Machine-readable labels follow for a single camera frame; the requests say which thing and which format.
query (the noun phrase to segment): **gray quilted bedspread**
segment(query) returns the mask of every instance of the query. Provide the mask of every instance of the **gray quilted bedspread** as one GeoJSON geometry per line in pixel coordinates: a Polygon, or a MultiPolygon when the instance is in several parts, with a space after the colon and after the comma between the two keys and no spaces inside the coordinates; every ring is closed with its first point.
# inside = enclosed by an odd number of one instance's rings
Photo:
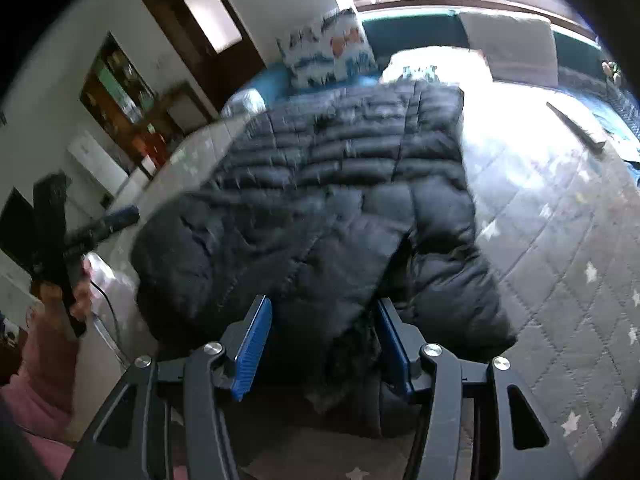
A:
{"type": "Polygon", "coordinates": [[[640,381],[640,198],[609,145],[591,153],[545,110],[547,91],[527,91],[502,95],[511,109],[490,128],[468,99],[465,165],[478,245],[519,330],[505,355],[584,472],[640,381]]]}

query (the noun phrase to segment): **window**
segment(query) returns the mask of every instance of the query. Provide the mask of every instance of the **window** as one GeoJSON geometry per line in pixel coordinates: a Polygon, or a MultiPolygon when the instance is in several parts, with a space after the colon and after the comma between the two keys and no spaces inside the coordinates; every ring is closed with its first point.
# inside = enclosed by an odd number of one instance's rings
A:
{"type": "Polygon", "coordinates": [[[242,35],[222,0],[184,0],[216,52],[242,40],[242,35]]]}

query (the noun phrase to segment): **silver screw head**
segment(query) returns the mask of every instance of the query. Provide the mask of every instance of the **silver screw head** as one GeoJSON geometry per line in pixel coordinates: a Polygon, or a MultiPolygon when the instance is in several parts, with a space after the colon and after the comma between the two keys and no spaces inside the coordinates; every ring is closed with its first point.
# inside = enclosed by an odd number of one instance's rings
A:
{"type": "Polygon", "coordinates": [[[206,345],[204,345],[205,354],[217,355],[220,352],[222,352],[222,345],[217,341],[213,343],[207,343],[206,345]]]}
{"type": "Polygon", "coordinates": [[[141,355],[139,357],[136,357],[134,364],[138,368],[146,368],[151,364],[151,357],[149,357],[148,355],[141,355]]]}
{"type": "Polygon", "coordinates": [[[498,370],[508,370],[511,367],[511,363],[506,357],[498,356],[494,358],[494,366],[498,370]]]}
{"type": "Polygon", "coordinates": [[[429,357],[437,357],[442,354],[442,347],[440,345],[436,345],[436,343],[429,343],[422,347],[422,351],[429,357]]]}

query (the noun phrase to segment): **blue plastic part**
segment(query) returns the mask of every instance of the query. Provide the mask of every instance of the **blue plastic part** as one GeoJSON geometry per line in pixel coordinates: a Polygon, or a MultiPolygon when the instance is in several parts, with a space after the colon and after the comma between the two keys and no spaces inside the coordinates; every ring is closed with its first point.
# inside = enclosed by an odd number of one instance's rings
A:
{"type": "Polygon", "coordinates": [[[386,371],[392,380],[394,392],[409,399],[414,394],[410,381],[409,359],[381,301],[378,302],[378,311],[380,315],[376,319],[376,333],[382,346],[382,359],[386,371]]]}
{"type": "Polygon", "coordinates": [[[289,71],[283,62],[272,63],[243,85],[241,89],[249,88],[255,88],[262,97],[265,106],[270,108],[291,94],[289,71]]]}
{"type": "Polygon", "coordinates": [[[335,90],[337,88],[345,88],[347,86],[374,86],[380,82],[381,76],[382,72],[376,70],[375,72],[371,72],[366,75],[357,75],[349,79],[345,79],[344,81],[327,83],[326,85],[322,86],[313,86],[311,88],[294,88],[292,90],[292,96],[317,94],[318,92],[323,92],[325,90],[335,90]]]}
{"type": "Polygon", "coordinates": [[[242,400],[244,394],[251,389],[272,319],[271,301],[264,298],[236,358],[236,377],[231,387],[231,395],[236,401],[242,400]]]}

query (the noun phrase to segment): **patterned pillow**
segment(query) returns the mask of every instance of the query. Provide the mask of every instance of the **patterned pillow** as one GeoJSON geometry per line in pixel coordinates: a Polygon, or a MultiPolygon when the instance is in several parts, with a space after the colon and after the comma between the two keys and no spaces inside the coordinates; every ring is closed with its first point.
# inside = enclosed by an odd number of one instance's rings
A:
{"type": "Polygon", "coordinates": [[[277,41],[296,88],[344,81],[377,69],[353,9],[333,12],[277,41]]]}

